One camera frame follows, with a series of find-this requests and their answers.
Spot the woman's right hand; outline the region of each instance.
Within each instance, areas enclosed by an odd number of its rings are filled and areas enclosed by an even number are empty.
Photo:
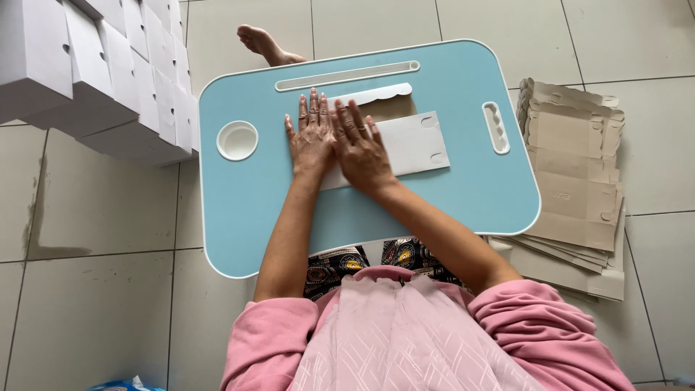
[[[389,157],[374,120],[370,116],[366,118],[372,132],[372,137],[369,137],[365,121],[352,99],[348,107],[337,99],[336,108],[331,110],[330,116],[336,139],[333,148],[343,175],[351,185],[367,196],[375,197],[382,189],[397,184],[398,179],[391,171]]]

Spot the white cup holder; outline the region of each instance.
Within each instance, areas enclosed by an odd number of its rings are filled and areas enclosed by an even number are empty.
[[[225,159],[240,161],[254,153],[259,144],[259,133],[246,121],[230,122],[218,133],[217,144]]]

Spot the white tile floor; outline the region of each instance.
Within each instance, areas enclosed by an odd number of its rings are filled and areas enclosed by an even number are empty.
[[[337,4],[182,1],[193,89],[265,66],[234,34],[248,23],[308,59],[475,38],[496,51],[510,88],[531,76],[620,97],[626,299],[567,300],[594,316],[633,382],[695,375],[688,1]],[[197,162],[138,168],[12,122],[0,127],[0,163],[0,386],[82,390],[140,374],[169,391],[216,390],[229,327],[254,282],[216,275],[201,253]]]

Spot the forearm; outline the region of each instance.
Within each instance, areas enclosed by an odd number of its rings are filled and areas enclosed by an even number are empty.
[[[373,194],[374,199],[418,237],[473,293],[521,276],[465,225],[437,209],[399,181]]]
[[[261,263],[254,301],[302,297],[309,256],[311,220],[321,181],[296,175],[270,235]]]

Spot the pink sleeve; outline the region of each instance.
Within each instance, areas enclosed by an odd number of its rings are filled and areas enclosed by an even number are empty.
[[[468,311],[526,372],[548,390],[634,390],[589,315],[552,287],[509,281],[482,292]]]
[[[317,320],[305,298],[248,303],[231,327],[220,390],[289,389]]]

